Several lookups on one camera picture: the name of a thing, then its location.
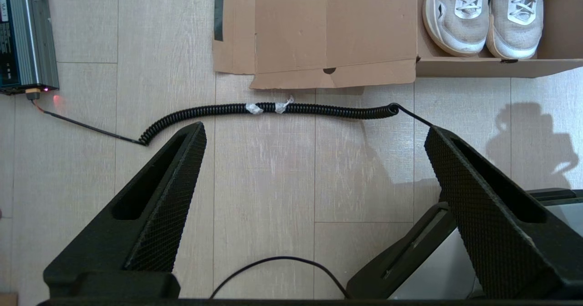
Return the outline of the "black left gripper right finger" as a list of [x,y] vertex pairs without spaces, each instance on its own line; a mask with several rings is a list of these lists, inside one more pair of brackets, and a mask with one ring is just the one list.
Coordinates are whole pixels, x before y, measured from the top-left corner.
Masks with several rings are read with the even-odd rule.
[[424,147],[487,297],[582,298],[581,235],[449,130]]

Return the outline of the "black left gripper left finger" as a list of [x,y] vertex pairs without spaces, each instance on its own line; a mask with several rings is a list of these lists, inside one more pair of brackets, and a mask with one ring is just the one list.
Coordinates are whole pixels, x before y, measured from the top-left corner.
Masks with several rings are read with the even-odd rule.
[[50,298],[178,298],[173,269],[206,144],[200,122],[177,131],[46,267]]

